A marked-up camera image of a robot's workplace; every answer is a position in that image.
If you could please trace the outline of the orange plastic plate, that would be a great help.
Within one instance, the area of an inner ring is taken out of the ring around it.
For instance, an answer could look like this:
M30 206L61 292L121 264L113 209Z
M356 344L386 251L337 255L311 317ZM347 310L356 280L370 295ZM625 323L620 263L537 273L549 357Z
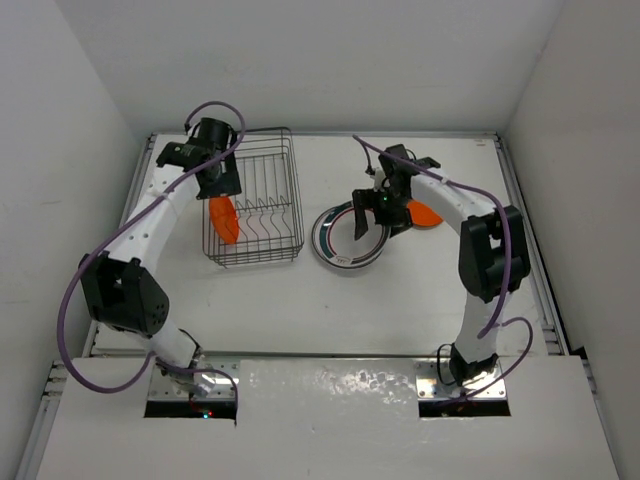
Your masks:
M416 228L433 228L443 222L443 219L438 214L421 202L411 200L407 208L411 216L412 224Z

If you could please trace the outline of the white plate teal rim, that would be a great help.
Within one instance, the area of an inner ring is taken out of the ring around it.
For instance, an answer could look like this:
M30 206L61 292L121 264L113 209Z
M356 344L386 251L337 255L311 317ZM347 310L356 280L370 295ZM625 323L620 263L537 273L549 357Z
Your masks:
M375 262L390 239L391 230L376 224L371 210L365 211L365 219L368 230L356 240L356 215L351 201L325 210L311 230L317 258L325 266L340 271L364 269Z

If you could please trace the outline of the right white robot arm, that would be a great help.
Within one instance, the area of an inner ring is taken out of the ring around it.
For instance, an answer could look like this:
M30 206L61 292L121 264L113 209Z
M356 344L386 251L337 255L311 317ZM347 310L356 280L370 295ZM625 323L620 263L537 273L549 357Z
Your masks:
M412 201L431 208L458 235L458 275L466 301L448 368L454 384L462 386L495 367L504 307L530 274L523 216L496 195L452 179L435 159L410 157L402 144L379 151L378 161L377 168L366 170L372 187L352 193L354 237L367 232L368 212L391 235L408 230Z

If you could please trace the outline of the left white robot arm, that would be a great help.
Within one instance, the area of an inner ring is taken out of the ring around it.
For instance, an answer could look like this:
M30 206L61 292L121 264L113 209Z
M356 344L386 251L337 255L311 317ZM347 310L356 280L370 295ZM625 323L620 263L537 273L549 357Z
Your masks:
M184 141L167 143L149 165L147 184L127 227L93 260L81 277L91 318L136 338L159 360L178 369L191 367L199 346L169 318L170 301L154 274L174 227L195 199L241 192L235 156L174 182L225 152L238 139L229 124L203 118Z

